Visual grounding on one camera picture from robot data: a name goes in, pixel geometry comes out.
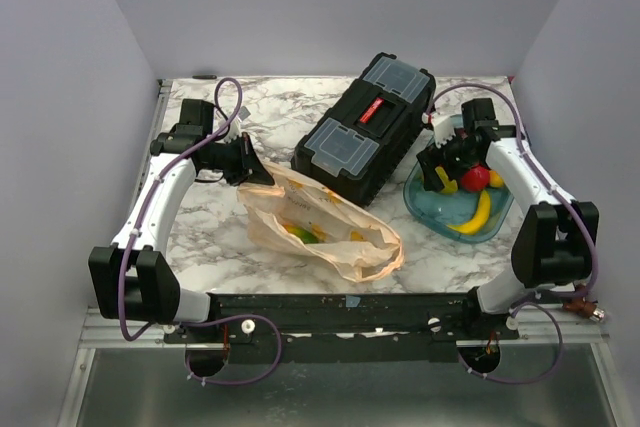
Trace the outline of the yellow green fake starfruit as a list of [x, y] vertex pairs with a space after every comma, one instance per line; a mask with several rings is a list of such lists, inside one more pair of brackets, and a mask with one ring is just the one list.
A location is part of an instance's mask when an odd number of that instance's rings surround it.
[[438, 166], [435, 171], [442, 184], [439, 193], [443, 195], [455, 194], [458, 191], [457, 181], [455, 179], [451, 179], [442, 166]]

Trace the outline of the peach plastic bag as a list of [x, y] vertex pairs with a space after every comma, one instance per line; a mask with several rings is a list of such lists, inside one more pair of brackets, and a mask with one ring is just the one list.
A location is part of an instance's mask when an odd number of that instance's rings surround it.
[[[320, 260], [354, 283], [381, 280], [403, 266], [403, 241], [388, 224], [316, 180], [272, 162], [264, 166], [274, 186], [243, 183], [237, 188], [252, 242]], [[302, 227], [320, 242], [303, 244], [283, 224]]]

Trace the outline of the green red fake mango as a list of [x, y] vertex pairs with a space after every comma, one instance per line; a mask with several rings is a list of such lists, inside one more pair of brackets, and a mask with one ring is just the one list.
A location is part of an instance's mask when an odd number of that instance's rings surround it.
[[298, 238], [303, 244], [317, 244], [320, 242], [320, 239], [316, 235], [306, 229], [303, 229], [302, 227], [291, 224], [283, 224], [283, 228], [289, 234]]

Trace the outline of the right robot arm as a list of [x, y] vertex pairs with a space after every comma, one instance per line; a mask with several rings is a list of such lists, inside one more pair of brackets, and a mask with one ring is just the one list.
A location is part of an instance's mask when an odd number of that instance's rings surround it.
[[596, 280], [599, 212], [555, 183], [533, 155], [521, 121], [500, 123], [491, 99], [464, 103], [461, 118], [457, 127], [450, 115], [424, 114], [433, 134], [417, 156], [425, 190], [440, 191], [446, 181], [460, 182], [472, 168], [483, 167], [501, 177], [524, 214], [509, 268], [477, 287], [477, 304], [460, 314], [462, 331], [480, 339], [496, 327], [495, 314], [534, 291]]

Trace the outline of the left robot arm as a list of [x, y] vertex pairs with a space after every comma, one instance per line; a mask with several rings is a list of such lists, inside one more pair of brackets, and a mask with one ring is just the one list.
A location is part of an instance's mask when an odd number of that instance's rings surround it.
[[218, 141], [214, 104], [182, 102], [177, 124], [150, 146], [149, 172], [122, 229], [107, 247], [94, 248], [88, 266], [101, 315], [123, 322], [187, 323], [201, 342], [214, 340], [222, 327], [212, 297], [181, 287], [165, 255], [169, 234], [185, 194], [202, 170], [219, 171], [231, 186], [275, 181], [248, 134]]

